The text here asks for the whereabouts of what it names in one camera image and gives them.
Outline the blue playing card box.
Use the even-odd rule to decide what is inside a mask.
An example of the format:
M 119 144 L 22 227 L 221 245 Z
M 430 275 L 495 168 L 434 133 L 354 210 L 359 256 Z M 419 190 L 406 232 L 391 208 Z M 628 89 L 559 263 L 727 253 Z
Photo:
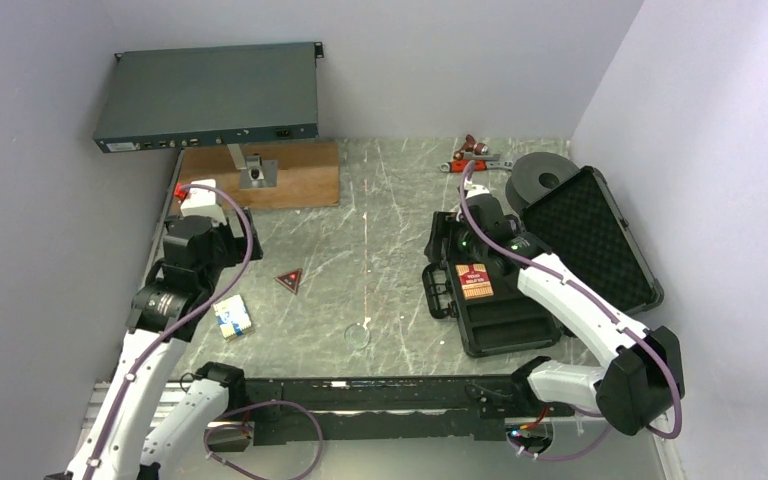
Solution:
M 249 310 L 239 294 L 215 303 L 213 311 L 224 340 L 242 337 L 253 330 Z

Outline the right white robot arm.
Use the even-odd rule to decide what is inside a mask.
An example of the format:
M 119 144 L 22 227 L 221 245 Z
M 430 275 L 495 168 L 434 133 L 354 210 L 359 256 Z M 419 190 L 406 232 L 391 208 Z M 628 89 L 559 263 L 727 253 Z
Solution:
M 536 352 L 511 376 L 517 411 L 563 403 L 626 435 L 679 435 L 680 342 L 634 318 L 658 295 L 613 214 L 553 231 L 470 195 L 433 214 L 425 255 L 429 312 L 457 321 L 466 354 Z

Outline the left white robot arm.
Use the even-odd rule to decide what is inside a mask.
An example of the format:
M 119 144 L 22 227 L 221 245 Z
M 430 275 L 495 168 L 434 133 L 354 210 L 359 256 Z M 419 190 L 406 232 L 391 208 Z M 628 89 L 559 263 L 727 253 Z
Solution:
M 226 269 L 243 272 L 263 256 L 247 209 L 181 214 L 166 222 L 163 254 L 131 302 L 117 367 L 97 417 L 57 479 L 160 479 L 216 417 L 247 406 L 245 374 L 208 362 L 171 413 L 152 423 L 172 370 L 205 314 L 228 292 Z

